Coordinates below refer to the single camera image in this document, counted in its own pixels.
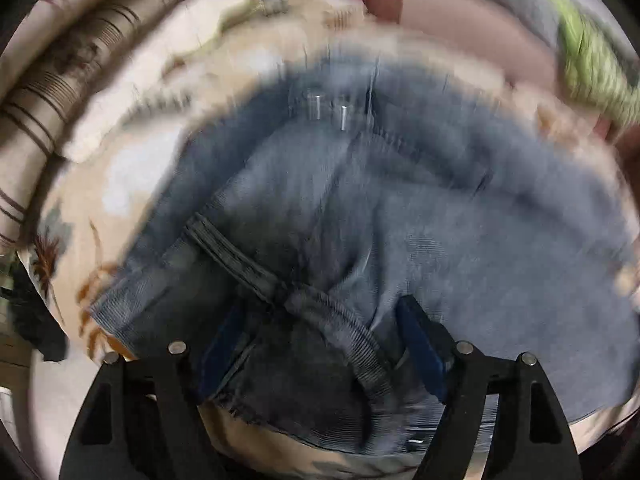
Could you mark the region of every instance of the floor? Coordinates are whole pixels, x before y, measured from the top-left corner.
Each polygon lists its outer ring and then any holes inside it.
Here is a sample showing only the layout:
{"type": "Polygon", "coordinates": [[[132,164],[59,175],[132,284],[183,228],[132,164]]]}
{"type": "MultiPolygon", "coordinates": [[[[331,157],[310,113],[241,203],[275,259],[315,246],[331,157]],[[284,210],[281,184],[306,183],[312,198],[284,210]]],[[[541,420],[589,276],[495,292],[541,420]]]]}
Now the floor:
{"type": "Polygon", "coordinates": [[[18,434],[15,431],[14,403],[11,398],[11,390],[3,386],[0,386],[0,420],[2,420],[6,432],[14,440],[18,449],[20,449],[18,434]]]}
{"type": "Polygon", "coordinates": [[[66,441],[98,367],[78,348],[59,363],[31,361],[31,431],[43,480],[58,480],[66,441]]]}

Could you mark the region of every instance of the metal screw head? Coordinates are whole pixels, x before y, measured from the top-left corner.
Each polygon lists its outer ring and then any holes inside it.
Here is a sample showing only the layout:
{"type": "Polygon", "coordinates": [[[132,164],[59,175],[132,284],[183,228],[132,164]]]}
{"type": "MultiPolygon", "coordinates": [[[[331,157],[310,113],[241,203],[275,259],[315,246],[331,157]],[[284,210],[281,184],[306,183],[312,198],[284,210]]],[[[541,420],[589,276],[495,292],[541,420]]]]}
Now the metal screw head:
{"type": "Polygon", "coordinates": [[[102,359],[104,361],[105,364],[108,365],[113,365],[120,357],[120,354],[118,354],[117,352],[107,352],[104,355],[104,359],[102,359]]]}
{"type": "Polygon", "coordinates": [[[474,351],[474,346],[469,341],[458,341],[456,343],[456,350],[464,355],[469,355],[474,351]]]}
{"type": "Polygon", "coordinates": [[[524,354],[522,354],[520,358],[522,359],[522,362],[527,366],[533,366],[538,362],[538,360],[536,359],[536,356],[533,354],[530,354],[529,352],[524,352],[524,354]]]}
{"type": "Polygon", "coordinates": [[[184,351],[187,349],[187,343],[180,340],[174,341],[168,346],[168,349],[169,349],[169,354],[173,354],[173,355],[183,354],[184,351]]]}

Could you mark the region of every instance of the metal rivet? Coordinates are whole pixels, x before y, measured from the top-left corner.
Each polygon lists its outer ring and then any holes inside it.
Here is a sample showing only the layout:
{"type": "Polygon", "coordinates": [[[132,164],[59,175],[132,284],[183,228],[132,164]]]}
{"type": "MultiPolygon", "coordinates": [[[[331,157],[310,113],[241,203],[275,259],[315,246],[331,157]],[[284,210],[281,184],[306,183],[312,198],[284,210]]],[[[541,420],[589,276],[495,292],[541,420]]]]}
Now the metal rivet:
{"type": "Polygon", "coordinates": [[[349,107],[346,105],[340,106],[340,130],[343,132],[347,129],[347,120],[349,118],[349,107]]]}
{"type": "Polygon", "coordinates": [[[107,352],[104,356],[104,363],[108,365],[113,365],[120,358],[120,354],[117,352],[107,352]]]}
{"type": "Polygon", "coordinates": [[[538,360],[536,359],[536,356],[533,354],[530,354],[529,352],[524,352],[524,354],[522,354],[520,358],[522,359],[522,362],[527,366],[533,366],[538,362],[538,360]]]}
{"type": "Polygon", "coordinates": [[[469,355],[474,351],[474,346],[469,341],[458,341],[456,343],[456,350],[464,355],[469,355]]]}
{"type": "Polygon", "coordinates": [[[319,92],[309,92],[306,96],[306,104],[309,111],[309,119],[319,121],[322,118],[322,101],[324,94],[319,92]]]}
{"type": "Polygon", "coordinates": [[[187,343],[184,341],[174,341],[168,346],[169,354],[180,355],[187,349],[187,343]]]}

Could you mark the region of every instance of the white pillow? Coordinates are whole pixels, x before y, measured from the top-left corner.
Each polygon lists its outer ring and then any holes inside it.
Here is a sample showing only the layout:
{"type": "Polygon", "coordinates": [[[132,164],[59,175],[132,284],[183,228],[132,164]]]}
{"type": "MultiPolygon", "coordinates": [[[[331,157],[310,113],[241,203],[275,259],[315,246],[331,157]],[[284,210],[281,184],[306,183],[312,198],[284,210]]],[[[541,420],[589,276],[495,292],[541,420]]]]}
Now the white pillow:
{"type": "Polygon", "coordinates": [[[161,81],[162,71],[175,57],[212,40],[222,14],[247,1],[186,0],[176,6],[114,73],[107,74],[108,85],[88,98],[84,111],[70,124],[58,154],[74,162],[87,160],[140,97],[161,81]]]}

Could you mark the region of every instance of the blue denim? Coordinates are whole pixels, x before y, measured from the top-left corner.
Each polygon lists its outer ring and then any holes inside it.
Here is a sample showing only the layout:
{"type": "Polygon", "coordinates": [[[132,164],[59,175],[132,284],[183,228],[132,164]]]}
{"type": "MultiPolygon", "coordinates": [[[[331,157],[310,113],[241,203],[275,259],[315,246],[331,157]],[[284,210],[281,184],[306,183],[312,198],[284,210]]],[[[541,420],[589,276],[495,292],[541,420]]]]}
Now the blue denim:
{"type": "Polygon", "coordinates": [[[632,259],[619,210],[445,77],[341,55],[191,137],[92,314],[138,356],[186,341],[204,393],[245,420],[380,455],[424,450],[442,414],[396,327],[411,294],[485,354],[533,352],[573,421],[637,379],[636,316],[613,289],[632,259]],[[221,374],[207,349],[230,317],[221,374]]]}

